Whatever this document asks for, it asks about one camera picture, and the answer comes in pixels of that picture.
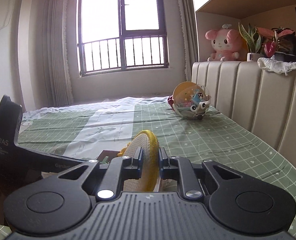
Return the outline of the yellow round brush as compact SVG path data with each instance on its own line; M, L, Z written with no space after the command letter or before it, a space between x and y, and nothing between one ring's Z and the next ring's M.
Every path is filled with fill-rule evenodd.
M127 144L118 154L118 157L134 157L136 150L143 149L143 164L141 178L129 179L124 182L123 190L130 192L150 192L154 191L158 176L158 151L159 142L153 132L143 130L139 132L134 139Z

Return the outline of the green grid bed sheet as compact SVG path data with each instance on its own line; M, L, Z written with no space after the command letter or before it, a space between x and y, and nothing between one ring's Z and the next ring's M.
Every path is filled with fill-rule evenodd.
M24 113L19 145L76 159L119 151L143 130L169 156L214 160L287 190L296 201L296 168L267 143L211 107L203 120L179 117L165 97L43 107ZM296 238L296 217L290 226Z

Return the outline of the clear ball toy with eyes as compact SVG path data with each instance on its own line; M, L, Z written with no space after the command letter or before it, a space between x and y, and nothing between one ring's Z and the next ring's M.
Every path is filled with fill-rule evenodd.
M168 97L168 104L181 118L202 120L211 105L211 95L207 87L185 81Z

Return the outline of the beige left curtain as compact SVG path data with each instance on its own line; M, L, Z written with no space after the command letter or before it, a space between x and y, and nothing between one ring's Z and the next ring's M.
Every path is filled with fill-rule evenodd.
M68 0L46 0L43 9L42 52L48 98L53 106L73 103L67 49Z

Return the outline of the beige curtain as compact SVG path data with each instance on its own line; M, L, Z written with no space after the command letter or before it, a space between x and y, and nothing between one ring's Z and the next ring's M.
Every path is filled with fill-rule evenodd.
M187 81L192 77L192 64L199 59L196 15L193 0L177 0L184 42L184 72Z
M68 0L46 0L43 9L42 52L48 98L53 106L73 103L67 49Z

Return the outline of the beige padded headboard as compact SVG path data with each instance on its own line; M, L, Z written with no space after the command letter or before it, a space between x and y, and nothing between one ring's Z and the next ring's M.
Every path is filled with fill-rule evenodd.
M296 70L284 75L262 70L256 62L195 62L191 80L209 89L222 114L296 167Z

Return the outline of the dark framed window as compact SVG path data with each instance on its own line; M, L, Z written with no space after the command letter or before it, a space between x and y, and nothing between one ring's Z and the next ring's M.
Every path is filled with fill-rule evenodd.
M78 0L79 75L168 68L163 0Z

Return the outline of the pink bunny plush doll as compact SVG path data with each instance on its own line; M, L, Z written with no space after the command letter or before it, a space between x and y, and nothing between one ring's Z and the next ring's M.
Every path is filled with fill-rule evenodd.
M211 53L207 61L236 61L242 47L239 31L232 29L231 24L223 24L219 30L209 30L205 38L211 41L215 53Z

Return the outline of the white crumpled cloth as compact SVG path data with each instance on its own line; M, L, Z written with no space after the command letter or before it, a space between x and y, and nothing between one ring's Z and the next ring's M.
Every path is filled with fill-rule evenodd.
M296 62L284 62L260 57L257 60L258 67L267 72L274 72L278 75L288 76L289 72L296 70Z

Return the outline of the snake plant in white pot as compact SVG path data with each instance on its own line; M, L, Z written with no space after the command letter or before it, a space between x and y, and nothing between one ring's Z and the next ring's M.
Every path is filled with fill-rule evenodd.
M247 61L257 62L259 58L263 57L260 53L262 49L262 35L257 30L256 26L248 25L248 29L241 22L238 23L238 29L241 37L246 41L248 53Z

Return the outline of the red leafed potted plant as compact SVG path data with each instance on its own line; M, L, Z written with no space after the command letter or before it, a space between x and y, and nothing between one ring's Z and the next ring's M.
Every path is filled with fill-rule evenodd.
M272 58L275 54L284 53L296 57L296 33L290 28L257 28L263 37L262 52Z

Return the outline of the beige right curtain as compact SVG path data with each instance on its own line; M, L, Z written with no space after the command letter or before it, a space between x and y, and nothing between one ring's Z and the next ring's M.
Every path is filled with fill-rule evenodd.
M192 77L192 64L199 59L196 15L193 0L177 0L184 42L184 72L187 81Z

